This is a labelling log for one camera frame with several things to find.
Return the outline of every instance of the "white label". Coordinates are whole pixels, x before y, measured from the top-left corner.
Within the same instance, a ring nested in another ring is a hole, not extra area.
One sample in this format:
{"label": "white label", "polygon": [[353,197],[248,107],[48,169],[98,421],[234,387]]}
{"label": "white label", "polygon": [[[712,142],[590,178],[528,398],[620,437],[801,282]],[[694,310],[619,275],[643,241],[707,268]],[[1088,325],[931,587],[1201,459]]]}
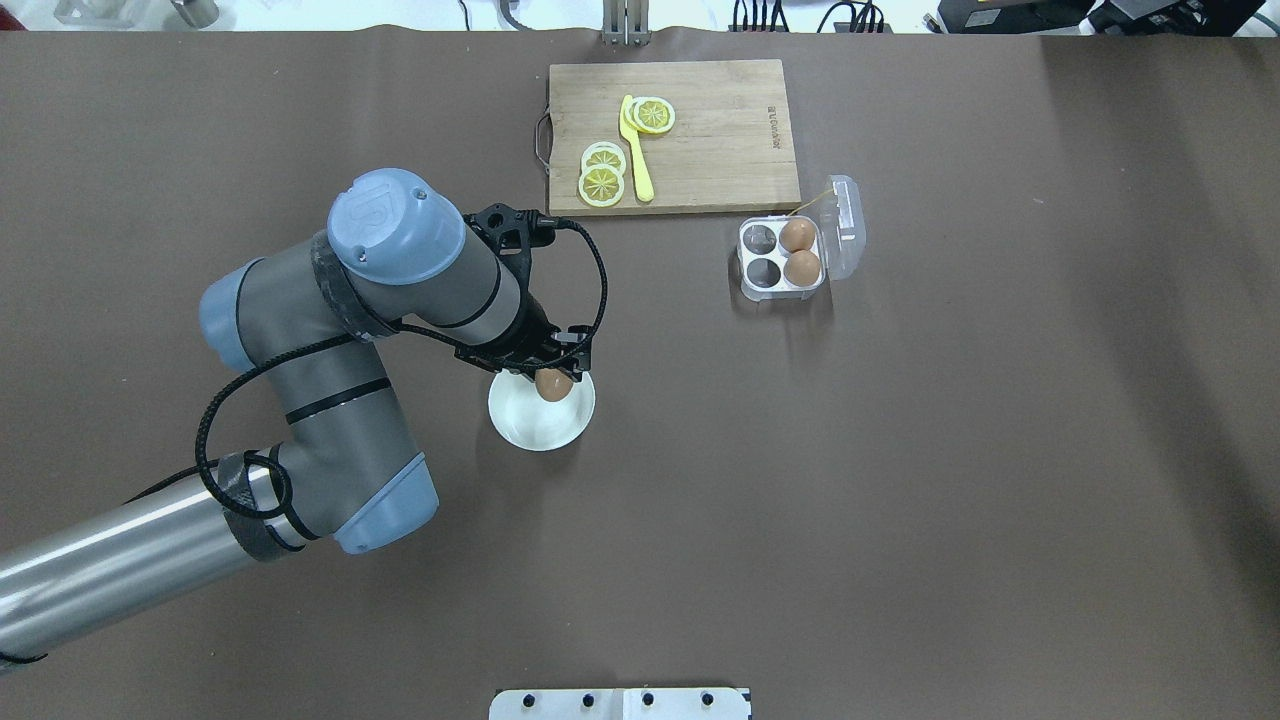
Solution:
{"label": "white label", "polygon": [[969,19],[964,22],[964,27],[982,27],[989,26],[996,22],[1000,17],[1000,9],[995,10],[978,10],[977,13],[969,15]]}

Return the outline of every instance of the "wooden cutting board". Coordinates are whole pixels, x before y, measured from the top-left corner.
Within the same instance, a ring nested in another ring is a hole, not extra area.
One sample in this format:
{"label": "wooden cutting board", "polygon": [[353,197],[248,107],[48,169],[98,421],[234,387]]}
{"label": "wooden cutting board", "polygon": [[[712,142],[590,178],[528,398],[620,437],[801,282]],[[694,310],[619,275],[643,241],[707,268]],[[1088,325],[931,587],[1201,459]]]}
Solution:
{"label": "wooden cutting board", "polygon": [[[631,150],[618,135],[623,95],[676,108],[662,136],[640,136],[654,199],[640,202]],[[790,210],[800,204],[782,60],[552,65],[552,215]],[[582,151],[608,140],[627,154],[626,192],[612,208],[577,195]]]}

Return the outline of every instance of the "egg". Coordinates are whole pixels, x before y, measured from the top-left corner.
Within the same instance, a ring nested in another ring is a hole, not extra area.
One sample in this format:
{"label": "egg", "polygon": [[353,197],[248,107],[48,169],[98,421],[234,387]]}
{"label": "egg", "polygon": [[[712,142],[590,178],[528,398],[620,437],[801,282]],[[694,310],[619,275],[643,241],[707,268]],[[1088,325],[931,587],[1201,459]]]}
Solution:
{"label": "egg", "polygon": [[782,274],[794,286],[809,287],[818,282],[818,275],[822,274],[822,261],[808,250],[797,250],[791,254],[791,258],[787,258]]}
{"label": "egg", "polygon": [[547,402],[559,402],[573,389],[573,378],[554,368],[543,368],[534,373],[534,387]]}
{"label": "egg", "polygon": [[791,218],[782,225],[782,247],[787,252],[809,250],[814,238],[818,237],[818,225],[809,218]]}

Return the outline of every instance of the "citrus slice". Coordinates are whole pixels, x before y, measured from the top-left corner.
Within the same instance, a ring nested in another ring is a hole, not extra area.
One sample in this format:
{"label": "citrus slice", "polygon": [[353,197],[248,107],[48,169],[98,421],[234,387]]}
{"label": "citrus slice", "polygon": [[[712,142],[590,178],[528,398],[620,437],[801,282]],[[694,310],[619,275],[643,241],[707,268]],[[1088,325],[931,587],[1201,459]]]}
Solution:
{"label": "citrus slice", "polygon": [[662,97],[636,97],[627,115],[637,131],[649,135],[662,135],[676,124],[676,109]]}
{"label": "citrus slice", "polygon": [[577,193],[591,208],[616,205],[622,191],[622,173],[613,165],[591,165],[577,178]]}
{"label": "citrus slice", "polygon": [[609,141],[595,142],[582,151],[582,172],[591,165],[613,165],[620,173],[627,172],[627,156]]}

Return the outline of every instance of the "egg carton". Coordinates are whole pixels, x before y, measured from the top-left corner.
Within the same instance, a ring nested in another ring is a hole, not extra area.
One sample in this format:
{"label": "egg carton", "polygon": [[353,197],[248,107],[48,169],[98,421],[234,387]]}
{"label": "egg carton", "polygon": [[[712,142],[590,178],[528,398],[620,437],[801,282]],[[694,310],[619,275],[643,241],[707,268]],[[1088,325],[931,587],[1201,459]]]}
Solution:
{"label": "egg carton", "polygon": [[[817,227],[813,247],[818,256],[818,279],[799,286],[787,278],[791,252],[782,246],[782,228],[796,218],[805,218]],[[748,218],[737,229],[737,260],[741,268],[742,295],[762,300],[806,300],[828,279],[842,281],[854,274],[867,247],[861,197],[858,183],[849,176],[831,176],[831,187],[823,191],[808,215],[767,215]]]}

